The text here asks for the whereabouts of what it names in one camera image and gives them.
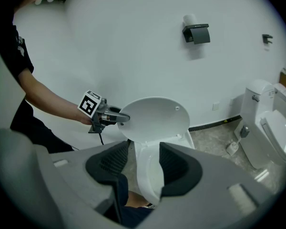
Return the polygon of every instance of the toilet flush handle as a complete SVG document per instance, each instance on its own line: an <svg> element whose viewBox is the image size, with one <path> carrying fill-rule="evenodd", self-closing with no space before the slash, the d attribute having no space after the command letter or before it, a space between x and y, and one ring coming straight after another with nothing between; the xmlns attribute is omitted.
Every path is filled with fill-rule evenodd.
<svg viewBox="0 0 286 229"><path fill-rule="evenodd" d="M252 99L255 100L255 101L257 101L257 102L259 102L259 99L258 99L257 96L255 96L255 95L252 96Z"/></svg>

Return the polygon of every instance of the open toilet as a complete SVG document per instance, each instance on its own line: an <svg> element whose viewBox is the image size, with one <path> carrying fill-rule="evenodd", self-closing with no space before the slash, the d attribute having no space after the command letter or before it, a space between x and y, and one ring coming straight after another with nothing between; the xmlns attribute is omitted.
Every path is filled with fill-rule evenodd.
<svg viewBox="0 0 286 229"><path fill-rule="evenodd" d="M118 123L118 127L134 142L141 194L147 201L157 205L164 187L163 171L159 163L159 143L194 149L188 131L189 114L178 102L161 97L139 99L128 104L120 113L131 117L128 122Z"/></svg>
<svg viewBox="0 0 286 229"><path fill-rule="evenodd" d="M255 80L245 90L236 137L244 125L249 134L240 143L254 168L269 162L286 165L286 89Z"/></svg>

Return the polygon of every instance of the human arm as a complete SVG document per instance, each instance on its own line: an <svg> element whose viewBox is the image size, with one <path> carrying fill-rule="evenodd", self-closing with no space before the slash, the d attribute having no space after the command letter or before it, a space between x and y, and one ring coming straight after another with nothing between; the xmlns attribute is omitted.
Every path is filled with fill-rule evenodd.
<svg viewBox="0 0 286 229"><path fill-rule="evenodd" d="M49 114L76 120L86 125L91 125L91 119L77 109L77 105L59 97L45 85L37 81L29 69L24 69L18 79L22 89L25 91L25 99Z"/></svg>

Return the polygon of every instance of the closed toilet lid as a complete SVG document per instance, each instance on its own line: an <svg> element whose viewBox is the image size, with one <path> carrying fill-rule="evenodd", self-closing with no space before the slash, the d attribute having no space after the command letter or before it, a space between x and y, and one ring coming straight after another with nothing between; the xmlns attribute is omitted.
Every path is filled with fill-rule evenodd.
<svg viewBox="0 0 286 229"><path fill-rule="evenodd" d="M265 114L261 124L277 152L286 158L286 118L274 110Z"/></svg>
<svg viewBox="0 0 286 229"><path fill-rule="evenodd" d="M137 143L183 135L190 126L187 110L169 98L139 99L125 106L120 113L130 117L128 122L118 123L120 131Z"/></svg>

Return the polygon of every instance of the white wall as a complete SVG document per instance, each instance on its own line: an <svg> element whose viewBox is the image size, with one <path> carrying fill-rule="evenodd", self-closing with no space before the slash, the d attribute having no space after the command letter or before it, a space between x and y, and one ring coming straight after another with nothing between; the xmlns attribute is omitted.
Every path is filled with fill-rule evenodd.
<svg viewBox="0 0 286 229"><path fill-rule="evenodd" d="M211 43L185 43L189 13L210 25ZM142 97L173 98L191 126L238 115L246 84L277 83L286 67L285 27L265 0L67 0L66 14L96 92L121 107ZM262 34L273 44L265 47ZM212 111L217 101L220 109Z"/></svg>
<svg viewBox="0 0 286 229"><path fill-rule="evenodd" d="M14 24L25 39L37 80L75 104L85 91L93 90L94 80L77 52L63 4L54 2L25 7L16 13ZM88 134L90 127L87 125L55 117L37 108L34 108L34 115L60 139L76 148L101 144L98 135ZM103 138L106 143L125 139L115 134L104 134Z"/></svg>

